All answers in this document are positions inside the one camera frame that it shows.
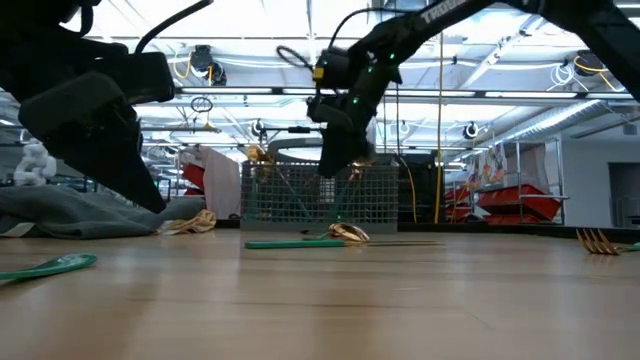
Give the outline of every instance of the gray towel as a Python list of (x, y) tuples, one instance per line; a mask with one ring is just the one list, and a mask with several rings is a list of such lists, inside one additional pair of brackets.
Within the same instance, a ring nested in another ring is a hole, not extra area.
[(27, 236), (101, 239), (149, 235), (167, 220), (189, 220), (204, 209), (198, 198), (178, 198), (160, 214), (129, 206), (109, 193), (61, 186), (0, 188), (0, 233), (35, 223)]

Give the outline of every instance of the wooden table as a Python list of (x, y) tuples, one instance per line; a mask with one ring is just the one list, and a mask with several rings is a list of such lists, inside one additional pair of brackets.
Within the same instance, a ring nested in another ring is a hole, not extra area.
[(292, 235), (234, 230), (0, 240), (4, 270), (99, 256), (0, 282), (0, 359), (639, 358), (634, 254), (513, 235), (397, 238), (447, 246), (249, 251), (243, 240)]

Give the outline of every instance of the white stuffed toy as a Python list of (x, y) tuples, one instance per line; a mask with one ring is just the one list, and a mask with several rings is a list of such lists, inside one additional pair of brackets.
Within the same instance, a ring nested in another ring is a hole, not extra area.
[(47, 179), (55, 176), (57, 171), (56, 159), (49, 156), (49, 152), (40, 141), (35, 138), (22, 148), (22, 161), (16, 167), (13, 180), (17, 186), (40, 186), (47, 183)]

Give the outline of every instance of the poster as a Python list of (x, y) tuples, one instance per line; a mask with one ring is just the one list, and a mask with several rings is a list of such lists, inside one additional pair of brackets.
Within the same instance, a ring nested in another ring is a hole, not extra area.
[(507, 158), (502, 143), (472, 157), (467, 186), (477, 189), (486, 185), (502, 184), (506, 165)]

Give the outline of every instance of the wire mesh basket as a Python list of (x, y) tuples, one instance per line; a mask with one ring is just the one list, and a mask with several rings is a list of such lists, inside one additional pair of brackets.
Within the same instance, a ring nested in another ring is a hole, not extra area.
[(398, 222), (398, 168), (349, 167), (325, 179), (315, 162), (242, 166), (243, 230), (325, 230), (348, 222), (370, 233), (393, 233)]

